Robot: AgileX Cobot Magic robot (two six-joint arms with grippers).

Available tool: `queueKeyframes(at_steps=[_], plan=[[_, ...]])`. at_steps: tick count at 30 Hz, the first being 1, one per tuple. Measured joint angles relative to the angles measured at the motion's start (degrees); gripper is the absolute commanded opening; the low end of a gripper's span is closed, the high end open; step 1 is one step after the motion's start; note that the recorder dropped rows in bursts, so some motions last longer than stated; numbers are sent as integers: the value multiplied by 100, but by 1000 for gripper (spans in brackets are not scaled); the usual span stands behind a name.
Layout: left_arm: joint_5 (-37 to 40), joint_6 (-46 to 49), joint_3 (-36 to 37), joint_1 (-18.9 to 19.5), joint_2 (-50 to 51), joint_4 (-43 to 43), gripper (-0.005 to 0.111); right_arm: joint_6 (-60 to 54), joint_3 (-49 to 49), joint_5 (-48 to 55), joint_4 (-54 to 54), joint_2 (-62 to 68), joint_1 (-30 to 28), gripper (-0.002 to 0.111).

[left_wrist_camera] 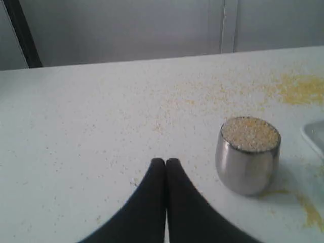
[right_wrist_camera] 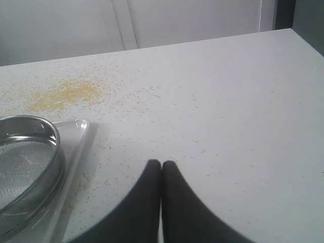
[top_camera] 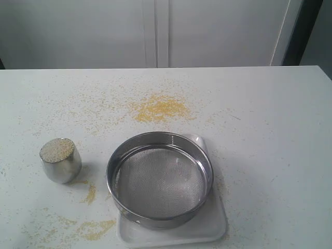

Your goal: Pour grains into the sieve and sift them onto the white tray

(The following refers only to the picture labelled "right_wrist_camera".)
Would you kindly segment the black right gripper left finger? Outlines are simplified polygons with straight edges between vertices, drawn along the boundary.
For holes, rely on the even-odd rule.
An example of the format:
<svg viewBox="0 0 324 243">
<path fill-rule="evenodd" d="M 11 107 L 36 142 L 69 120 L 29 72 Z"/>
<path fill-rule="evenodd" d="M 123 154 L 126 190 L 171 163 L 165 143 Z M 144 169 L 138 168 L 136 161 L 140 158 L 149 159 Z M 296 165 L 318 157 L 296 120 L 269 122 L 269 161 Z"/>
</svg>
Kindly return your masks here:
<svg viewBox="0 0 324 243">
<path fill-rule="evenodd" d="M 73 242 L 158 242 L 161 163 L 150 159 L 116 208 Z"/>
</svg>

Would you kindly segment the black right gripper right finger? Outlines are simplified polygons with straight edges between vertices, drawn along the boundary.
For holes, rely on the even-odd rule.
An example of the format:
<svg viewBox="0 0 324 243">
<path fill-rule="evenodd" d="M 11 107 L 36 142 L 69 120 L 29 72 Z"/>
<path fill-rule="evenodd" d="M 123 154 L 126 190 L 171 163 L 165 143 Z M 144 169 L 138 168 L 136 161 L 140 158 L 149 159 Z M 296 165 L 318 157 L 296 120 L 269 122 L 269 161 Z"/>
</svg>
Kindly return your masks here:
<svg viewBox="0 0 324 243">
<path fill-rule="evenodd" d="M 176 163 L 162 167 L 161 217 L 164 242 L 249 242 L 197 197 Z"/>
</svg>

